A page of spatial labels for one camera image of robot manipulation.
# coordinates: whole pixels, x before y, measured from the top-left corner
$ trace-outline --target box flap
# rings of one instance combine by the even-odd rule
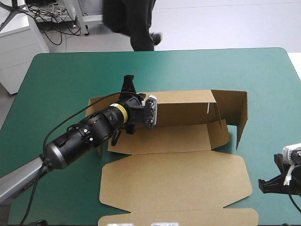
[[[248,97],[245,91],[212,90],[222,119],[237,126],[237,146],[248,120]]]
[[[213,121],[220,121],[220,113],[211,90],[167,91],[145,93],[156,95],[158,98],[157,125],[197,125]],[[94,103],[101,97],[89,100]],[[119,95],[100,101],[87,109],[87,115],[104,109],[115,103]]]
[[[131,223],[151,226],[153,223],[175,222],[179,226],[257,226],[258,214],[253,209],[189,210],[156,213],[130,213],[100,218],[98,226]]]
[[[252,193],[242,157],[215,151],[131,155],[103,167],[100,201],[135,213],[218,209]]]
[[[230,141],[225,120],[201,125],[163,126],[137,129],[134,135],[123,131],[118,143],[108,150],[124,154],[172,153],[211,150]]]

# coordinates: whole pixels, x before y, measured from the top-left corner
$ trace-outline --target black cylindrical motor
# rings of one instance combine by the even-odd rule
[[[64,169],[91,148],[98,147],[130,118],[131,108],[141,101],[131,97],[95,112],[67,129],[67,132],[47,144],[46,156],[52,169]]]

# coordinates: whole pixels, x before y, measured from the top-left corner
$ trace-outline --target yellow ring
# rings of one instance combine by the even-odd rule
[[[116,104],[116,103],[111,104],[110,106],[116,107],[121,111],[121,113],[123,114],[123,123],[126,123],[127,122],[127,111],[126,111],[126,109],[122,105]]]

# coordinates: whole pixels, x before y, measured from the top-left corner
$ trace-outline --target shoe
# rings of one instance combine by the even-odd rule
[[[154,45],[158,45],[162,40],[162,34],[161,33],[151,33],[150,36],[154,40]]]

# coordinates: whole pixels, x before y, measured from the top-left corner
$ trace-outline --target gray metal arm segment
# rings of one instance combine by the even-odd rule
[[[38,157],[1,177],[0,205],[10,204],[16,197],[29,188],[34,183],[41,166],[42,160]],[[40,177],[48,172],[49,169],[45,166]]]

